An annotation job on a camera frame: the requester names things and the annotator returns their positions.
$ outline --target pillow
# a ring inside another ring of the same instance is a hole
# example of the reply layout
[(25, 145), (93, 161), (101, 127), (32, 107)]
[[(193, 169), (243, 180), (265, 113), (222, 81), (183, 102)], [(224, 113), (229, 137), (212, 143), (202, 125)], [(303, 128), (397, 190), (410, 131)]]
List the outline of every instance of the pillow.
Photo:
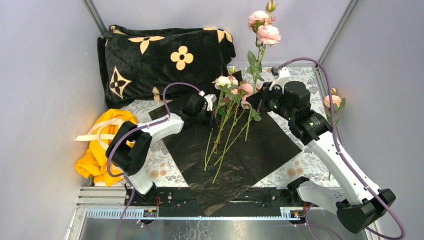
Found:
[[(236, 56), (232, 36), (217, 28), (129, 30), (111, 25), (97, 39), (97, 53), (106, 105), (122, 108), (135, 99), (160, 100), (175, 82), (195, 86), (227, 76)], [(194, 91), (173, 86), (166, 98)]]

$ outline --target gray wall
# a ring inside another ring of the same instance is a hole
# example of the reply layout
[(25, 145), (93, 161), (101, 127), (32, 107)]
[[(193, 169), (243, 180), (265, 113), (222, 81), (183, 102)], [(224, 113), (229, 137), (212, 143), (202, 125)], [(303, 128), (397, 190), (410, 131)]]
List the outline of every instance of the gray wall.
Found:
[[(237, 57), (247, 64), (255, 35), (247, 28), (251, 13), (264, 10), (268, 0), (94, 0), (106, 27), (129, 29), (215, 27), (229, 31)], [(345, 11), (349, 0), (276, 0), (275, 26), (281, 43), (268, 50), (264, 63), (283, 63), (298, 57), (318, 59)]]
[[(424, 1), (363, 0), (324, 65), (347, 98), (340, 127), (346, 148), (381, 188), (407, 239), (423, 239)], [(398, 236), (386, 214), (385, 234)]]
[(0, 239), (65, 236), (87, 144), (105, 110), (99, 35), (81, 0), (0, 1)]

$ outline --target yellow fabric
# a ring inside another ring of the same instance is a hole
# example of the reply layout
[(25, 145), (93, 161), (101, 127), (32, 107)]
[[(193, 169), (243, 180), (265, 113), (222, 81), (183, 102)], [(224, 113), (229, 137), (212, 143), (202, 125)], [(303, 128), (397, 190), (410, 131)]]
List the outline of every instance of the yellow fabric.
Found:
[[(96, 128), (94, 131), (90, 131), (88, 134), (96, 135), (98, 130), (104, 126), (102, 122), (106, 122), (114, 118), (130, 121), (133, 124), (137, 123), (137, 119), (131, 112), (119, 109), (109, 109), (97, 119), (97, 121), (94, 123)], [(115, 135), (118, 132), (119, 127), (120, 124), (104, 126), (100, 132), (100, 138), (103, 134)], [(107, 145), (111, 143), (111, 140), (109, 139), (102, 139), (101, 141)], [(105, 149), (101, 146), (98, 140), (92, 140), (90, 141), (89, 147), (85, 152), (85, 156), (76, 161), (75, 169), (84, 178), (91, 178), (94, 176), (94, 183), (104, 181), (106, 186), (110, 186), (121, 180), (123, 177), (111, 177), (107, 171), (107, 162), (108, 158), (106, 157)], [(113, 174), (122, 173), (122, 171), (113, 164), (111, 165), (110, 171)]]

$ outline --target reflective floor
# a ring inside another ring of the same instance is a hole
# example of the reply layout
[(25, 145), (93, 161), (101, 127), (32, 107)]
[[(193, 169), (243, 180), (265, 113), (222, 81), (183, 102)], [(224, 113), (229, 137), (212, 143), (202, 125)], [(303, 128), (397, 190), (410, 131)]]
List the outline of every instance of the reflective floor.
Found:
[[(310, 222), (336, 231), (343, 240), (366, 240), (364, 232), (348, 232), (332, 213), (313, 209)], [(114, 240), (117, 219), (88, 218), (82, 231), (83, 240)], [(275, 220), (156, 220), (141, 228), (135, 220), (123, 220), (120, 240), (313, 240), (307, 227), (293, 227), (288, 221)], [(320, 240), (338, 240), (328, 231), (312, 227)]]

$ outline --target black paper sheet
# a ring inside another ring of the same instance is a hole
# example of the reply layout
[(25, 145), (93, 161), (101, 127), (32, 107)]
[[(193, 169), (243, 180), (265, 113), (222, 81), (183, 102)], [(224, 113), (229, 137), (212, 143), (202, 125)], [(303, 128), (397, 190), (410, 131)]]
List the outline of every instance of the black paper sheet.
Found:
[[(169, 102), (171, 112), (184, 106), (191, 94)], [(152, 120), (166, 114), (164, 106), (149, 112)], [(233, 128), (228, 144), (240, 132), (248, 116), (249, 110), (245, 110)], [(206, 216), (223, 207), (301, 152), (268, 114), (262, 113), (261, 117), (262, 120), (259, 122), (250, 122), (247, 141), (245, 141), (246, 130), (244, 130), (227, 151), (214, 184), (212, 181), (219, 166), (219, 163), (216, 166), (214, 163), (222, 155), (233, 122), (232, 118), (225, 124), (218, 145), (218, 154), (212, 156), (206, 171), (204, 171), (204, 159), (210, 134), (208, 129), (191, 127), (163, 139)], [(213, 148), (213, 141), (217, 138), (220, 121), (220, 118), (217, 119), (217, 127), (213, 131), (209, 144), (209, 153)]]

